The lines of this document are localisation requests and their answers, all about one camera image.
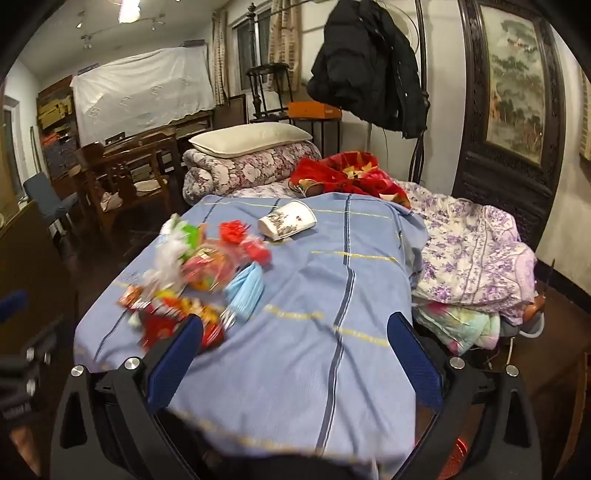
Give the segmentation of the red snack wrapper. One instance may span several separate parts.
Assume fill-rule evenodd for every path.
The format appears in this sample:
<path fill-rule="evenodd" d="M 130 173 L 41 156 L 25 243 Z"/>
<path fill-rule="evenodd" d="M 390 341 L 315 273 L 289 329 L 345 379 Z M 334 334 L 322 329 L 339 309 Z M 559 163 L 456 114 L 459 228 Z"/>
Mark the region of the red snack wrapper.
<path fill-rule="evenodd" d="M 139 345 L 144 351 L 160 340 L 171 338 L 191 315 L 198 317 L 204 328 L 201 351 L 217 348 L 224 341 L 221 311 L 200 299 L 170 289 L 148 290 L 130 285 L 118 299 L 118 305 L 129 314 L 131 328 L 140 333 Z"/>

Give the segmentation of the blue face mask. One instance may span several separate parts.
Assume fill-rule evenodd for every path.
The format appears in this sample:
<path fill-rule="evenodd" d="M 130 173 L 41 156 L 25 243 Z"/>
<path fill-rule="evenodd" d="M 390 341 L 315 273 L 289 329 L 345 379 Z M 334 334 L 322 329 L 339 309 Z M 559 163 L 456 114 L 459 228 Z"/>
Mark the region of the blue face mask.
<path fill-rule="evenodd" d="M 263 296 L 263 291 L 263 267 L 257 262 L 252 262 L 224 287 L 224 321 L 233 324 L 249 320 Z"/>

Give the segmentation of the white plastic bag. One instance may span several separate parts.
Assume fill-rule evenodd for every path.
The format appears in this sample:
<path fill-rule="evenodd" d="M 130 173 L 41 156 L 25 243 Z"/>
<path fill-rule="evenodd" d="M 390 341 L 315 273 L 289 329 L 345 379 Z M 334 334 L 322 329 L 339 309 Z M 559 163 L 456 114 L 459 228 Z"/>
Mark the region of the white plastic bag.
<path fill-rule="evenodd" d="M 171 290 L 180 293 L 185 287 L 183 265 L 206 239 L 206 226 L 193 225 L 174 213 L 162 225 L 156 238 L 153 267 L 142 275 L 140 285 L 151 292 Z"/>

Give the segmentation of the clear bag with red wrapper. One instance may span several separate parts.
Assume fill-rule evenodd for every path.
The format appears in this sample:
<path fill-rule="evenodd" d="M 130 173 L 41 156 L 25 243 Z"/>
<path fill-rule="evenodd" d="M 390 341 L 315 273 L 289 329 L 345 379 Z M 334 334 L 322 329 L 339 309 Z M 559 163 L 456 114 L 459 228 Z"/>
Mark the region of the clear bag with red wrapper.
<path fill-rule="evenodd" d="M 194 290 L 214 292 L 223 289 L 252 262 L 266 266 L 270 261 L 270 249 L 253 235 L 239 244 L 205 240 L 183 261 L 180 277 Z"/>

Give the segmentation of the light blue wash basin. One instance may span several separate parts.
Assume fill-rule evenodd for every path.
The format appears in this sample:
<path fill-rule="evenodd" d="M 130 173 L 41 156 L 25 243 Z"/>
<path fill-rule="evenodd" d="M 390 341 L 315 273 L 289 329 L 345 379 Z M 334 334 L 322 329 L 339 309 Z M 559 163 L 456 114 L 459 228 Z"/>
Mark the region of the light blue wash basin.
<path fill-rule="evenodd" d="M 535 321 L 533 324 L 526 325 L 524 323 L 524 315 L 523 315 L 523 323 L 519 329 L 519 335 L 527 338 L 527 339 L 536 339 L 539 338 L 545 329 L 545 314 L 542 314 L 540 320 Z"/>

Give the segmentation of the blue grey chair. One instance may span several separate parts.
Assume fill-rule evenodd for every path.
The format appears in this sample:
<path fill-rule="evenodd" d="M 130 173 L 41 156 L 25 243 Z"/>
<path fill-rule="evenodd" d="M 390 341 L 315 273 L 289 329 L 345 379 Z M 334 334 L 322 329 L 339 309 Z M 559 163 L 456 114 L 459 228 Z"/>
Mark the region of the blue grey chair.
<path fill-rule="evenodd" d="M 59 222 L 65 224 L 64 230 L 76 232 L 76 228 L 69 217 L 71 209 L 78 202 L 76 192 L 65 199 L 61 199 L 43 172 L 39 172 L 27 179 L 23 187 L 28 198 L 37 204 L 47 227 Z"/>

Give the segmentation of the red patterned blanket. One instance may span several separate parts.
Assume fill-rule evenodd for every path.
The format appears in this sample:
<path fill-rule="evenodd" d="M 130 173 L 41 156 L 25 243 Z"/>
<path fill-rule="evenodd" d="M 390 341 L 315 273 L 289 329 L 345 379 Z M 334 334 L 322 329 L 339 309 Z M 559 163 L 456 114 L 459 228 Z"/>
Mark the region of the red patterned blanket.
<path fill-rule="evenodd" d="M 303 158 L 290 175 L 288 186 L 302 197 L 334 192 L 359 194 L 412 208 L 405 190 L 368 152 L 342 152 L 322 160 Z"/>

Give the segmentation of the maroon floral folded quilt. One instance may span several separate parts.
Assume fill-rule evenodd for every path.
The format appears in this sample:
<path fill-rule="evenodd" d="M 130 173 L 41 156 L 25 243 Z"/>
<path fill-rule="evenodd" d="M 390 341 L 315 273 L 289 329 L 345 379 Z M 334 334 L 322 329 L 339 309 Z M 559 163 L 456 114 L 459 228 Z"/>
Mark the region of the maroon floral folded quilt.
<path fill-rule="evenodd" d="M 321 152 L 311 141 L 271 147 L 232 158 L 218 158 L 195 148 L 184 152 L 187 166 L 182 197 L 190 205 L 204 196 L 228 196 L 235 191 L 284 182 L 303 158 L 321 160 Z"/>

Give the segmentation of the cream pillow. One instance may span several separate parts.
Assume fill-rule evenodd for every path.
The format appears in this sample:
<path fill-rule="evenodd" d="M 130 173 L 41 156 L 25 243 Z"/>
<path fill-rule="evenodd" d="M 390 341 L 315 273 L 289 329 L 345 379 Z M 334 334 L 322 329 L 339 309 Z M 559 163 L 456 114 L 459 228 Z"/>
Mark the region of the cream pillow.
<path fill-rule="evenodd" d="M 201 153 L 228 159 L 311 139 L 310 133 L 297 126 L 263 122 L 200 133 L 189 142 Z"/>

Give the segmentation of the white cloth cover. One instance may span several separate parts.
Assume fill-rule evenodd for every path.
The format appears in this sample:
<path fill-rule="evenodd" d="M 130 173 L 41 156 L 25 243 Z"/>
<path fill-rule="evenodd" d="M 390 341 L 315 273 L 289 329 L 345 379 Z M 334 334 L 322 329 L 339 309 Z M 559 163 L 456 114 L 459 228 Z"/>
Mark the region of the white cloth cover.
<path fill-rule="evenodd" d="M 75 76 L 80 144 L 133 136 L 214 108 L 207 48 L 163 48 Z"/>

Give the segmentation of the orange box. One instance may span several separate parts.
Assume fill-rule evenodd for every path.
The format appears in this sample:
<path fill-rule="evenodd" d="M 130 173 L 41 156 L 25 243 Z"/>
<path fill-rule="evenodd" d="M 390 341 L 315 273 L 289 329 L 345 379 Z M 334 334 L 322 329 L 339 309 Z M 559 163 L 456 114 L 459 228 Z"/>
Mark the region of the orange box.
<path fill-rule="evenodd" d="M 291 119 L 341 120 L 342 110 L 315 101 L 294 101 L 288 103 L 287 115 Z"/>

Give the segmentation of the black metal stool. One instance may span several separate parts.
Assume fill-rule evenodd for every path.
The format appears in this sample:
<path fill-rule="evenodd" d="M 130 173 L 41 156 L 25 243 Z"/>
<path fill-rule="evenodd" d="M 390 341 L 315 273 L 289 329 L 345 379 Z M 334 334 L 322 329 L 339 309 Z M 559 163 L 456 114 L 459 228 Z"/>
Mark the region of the black metal stool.
<path fill-rule="evenodd" d="M 290 82 L 290 67 L 286 63 L 267 63 L 246 71 L 249 79 L 252 106 L 252 123 L 291 122 L 288 115 L 288 103 L 294 100 Z M 266 94 L 276 95 L 277 105 L 272 106 L 266 100 Z"/>

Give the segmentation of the black hanging jacket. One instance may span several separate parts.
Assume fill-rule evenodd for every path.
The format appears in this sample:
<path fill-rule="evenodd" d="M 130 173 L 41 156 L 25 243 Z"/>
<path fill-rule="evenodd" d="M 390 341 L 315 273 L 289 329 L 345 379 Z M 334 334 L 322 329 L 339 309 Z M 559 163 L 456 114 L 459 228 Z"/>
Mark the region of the black hanging jacket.
<path fill-rule="evenodd" d="M 339 1 L 307 85 L 312 100 L 415 139 L 427 129 L 428 94 L 415 53 L 385 8 L 375 1 Z"/>

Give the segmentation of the beige striped curtain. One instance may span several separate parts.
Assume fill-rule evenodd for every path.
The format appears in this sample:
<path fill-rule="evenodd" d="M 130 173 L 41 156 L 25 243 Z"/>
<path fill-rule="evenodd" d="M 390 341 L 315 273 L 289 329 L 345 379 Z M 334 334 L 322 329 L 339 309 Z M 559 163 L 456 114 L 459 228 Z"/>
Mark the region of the beige striped curtain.
<path fill-rule="evenodd" d="M 273 0 L 270 15 L 270 63 L 287 65 L 291 90 L 301 84 L 301 7 L 297 1 Z"/>

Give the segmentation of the ceiling light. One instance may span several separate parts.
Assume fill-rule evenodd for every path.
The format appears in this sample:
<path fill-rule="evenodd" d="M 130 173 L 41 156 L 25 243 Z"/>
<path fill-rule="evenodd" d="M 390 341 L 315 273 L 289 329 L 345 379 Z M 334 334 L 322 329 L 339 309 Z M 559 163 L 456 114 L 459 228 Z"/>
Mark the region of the ceiling light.
<path fill-rule="evenodd" d="M 118 22 L 131 24 L 140 19 L 140 0 L 121 0 L 119 4 Z"/>

